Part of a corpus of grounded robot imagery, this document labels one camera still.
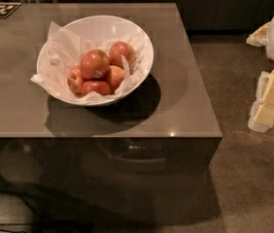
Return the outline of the front red apple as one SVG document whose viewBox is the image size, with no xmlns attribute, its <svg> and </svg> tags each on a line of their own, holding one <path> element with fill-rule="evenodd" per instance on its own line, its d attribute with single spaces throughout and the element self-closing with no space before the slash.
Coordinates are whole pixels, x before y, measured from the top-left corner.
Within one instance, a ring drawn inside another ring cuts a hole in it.
<svg viewBox="0 0 274 233">
<path fill-rule="evenodd" d="M 91 92 L 96 92 L 100 95 L 110 95 L 112 89 L 107 82 L 104 81 L 86 81 L 82 86 L 82 95 L 88 95 Z"/>
</svg>

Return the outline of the red apple with sticker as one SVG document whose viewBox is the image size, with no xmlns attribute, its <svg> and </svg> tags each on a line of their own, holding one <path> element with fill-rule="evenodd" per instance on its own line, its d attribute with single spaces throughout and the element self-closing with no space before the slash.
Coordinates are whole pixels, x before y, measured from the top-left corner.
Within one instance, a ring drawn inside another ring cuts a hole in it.
<svg viewBox="0 0 274 233">
<path fill-rule="evenodd" d="M 109 57 L 103 50 L 90 50 L 82 57 L 80 67 L 86 80 L 102 79 L 110 68 Z"/>
</svg>

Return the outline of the middle right red apple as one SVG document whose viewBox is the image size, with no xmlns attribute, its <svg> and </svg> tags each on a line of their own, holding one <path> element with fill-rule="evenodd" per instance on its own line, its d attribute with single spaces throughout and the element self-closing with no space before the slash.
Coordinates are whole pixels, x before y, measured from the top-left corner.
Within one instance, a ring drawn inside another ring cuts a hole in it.
<svg viewBox="0 0 274 233">
<path fill-rule="evenodd" d="M 124 76 L 125 72 L 123 68 L 112 65 L 105 76 L 105 80 L 110 85 L 111 89 L 116 91 L 124 80 Z"/>
</svg>

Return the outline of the left red apple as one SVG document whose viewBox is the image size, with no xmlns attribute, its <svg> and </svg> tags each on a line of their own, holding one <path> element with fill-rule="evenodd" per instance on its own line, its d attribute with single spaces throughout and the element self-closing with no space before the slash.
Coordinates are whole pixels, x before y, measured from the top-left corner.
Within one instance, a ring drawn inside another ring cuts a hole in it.
<svg viewBox="0 0 274 233">
<path fill-rule="evenodd" d="M 80 66 L 76 65 L 71 68 L 67 75 L 67 84 L 69 89 L 75 94 L 81 94 L 84 82 L 85 79 L 81 74 Z"/>
</svg>

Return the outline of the back right red apple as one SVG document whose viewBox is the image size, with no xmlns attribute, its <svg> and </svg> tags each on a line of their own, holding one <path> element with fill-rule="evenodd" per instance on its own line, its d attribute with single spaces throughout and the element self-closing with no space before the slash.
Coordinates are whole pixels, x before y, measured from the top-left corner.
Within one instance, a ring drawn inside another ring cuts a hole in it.
<svg viewBox="0 0 274 233">
<path fill-rule="evenodd" d="M 126 59 L 128 65 L 131 65 L 136 60 L 135 50 L 125 42 L 115 42 L 109 50 L 110 63 L 122 67 L 122 57 Z"/>
</svg>

